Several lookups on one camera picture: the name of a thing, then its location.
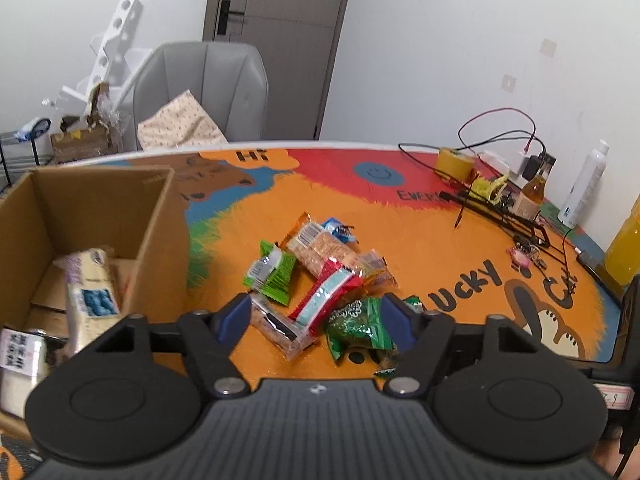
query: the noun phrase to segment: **cardboard box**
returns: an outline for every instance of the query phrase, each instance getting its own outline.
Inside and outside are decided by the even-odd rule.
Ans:
[[[89,130],[76,130],[68,134],[52,134],[51,146],[56,164],[118,153],[108,128],[98,125]]]
[[[150,322],[184,312],[189,233],[171,168],[43,168],[0,201],[0,324],[66,330],[54,259],[113,248],[126,284],[120,310]],[[23,420],[0,428],[28,438]]]

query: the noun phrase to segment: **white spray bottle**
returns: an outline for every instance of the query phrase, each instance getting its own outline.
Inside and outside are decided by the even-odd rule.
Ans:
[[[607,152],[609,145],[601,140],[600,144],[587,156],[575,181],[574,186],[569,192],[569,196],[562,204],[558,213],[558,220],[567,227],[573,229],[580,219],[580,215],[584,211],[584,207],[596,189],[596,185],[607,167]]]

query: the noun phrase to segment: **door handle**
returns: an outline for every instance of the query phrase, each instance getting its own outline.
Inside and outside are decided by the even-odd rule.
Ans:
[[[229,21],[229,15],[244,16],[244,12],[238,10],[229,10],[231,7],[231,0],[222,0],[220,3],[220,17],[218,19],[218,35],[224,36],[226,34],[226,24]]]

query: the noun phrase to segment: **cartoon tablecloth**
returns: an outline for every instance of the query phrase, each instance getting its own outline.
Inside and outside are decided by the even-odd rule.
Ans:
[[[435,155],[421,153],[427,163]],[[324,221],[334,216],[355,226],[358,250],[382,254],[401,297],[418,295],[425,306],[458,322],[482,323],[505,314],[555,352],[576,358],[610,358],[619,311],[568,249],[575,293],[567,293],[561,265],[551,258],[545,280],[521,269],[506,253],[510,237],[477,214],[442,201],[447,187],[433,172],[395,150],[253,149],[142,156],[112,164],[165,164],[177,171],[191,233],[190,307],[217,310],[244,290],[242,277],[258,256],[260,240],[280,241],[302,212]],[[561,237],[548,230],[552,244]],[[578,245],[593,242],[581,234]],[[289,312],[311,287],[298,269]],[[322,340],[293,361],[254,327],[232,354],[253,384],[261,377],[371,377],[376,364],[345,357],[335,364]]]

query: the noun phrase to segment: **smiley face circle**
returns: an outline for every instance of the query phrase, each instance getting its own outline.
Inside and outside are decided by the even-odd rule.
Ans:
[[[376,162],[361,162],[353,171],[357,176],[379,186],[400,186],[404,184],[404,177],[393,168]]]

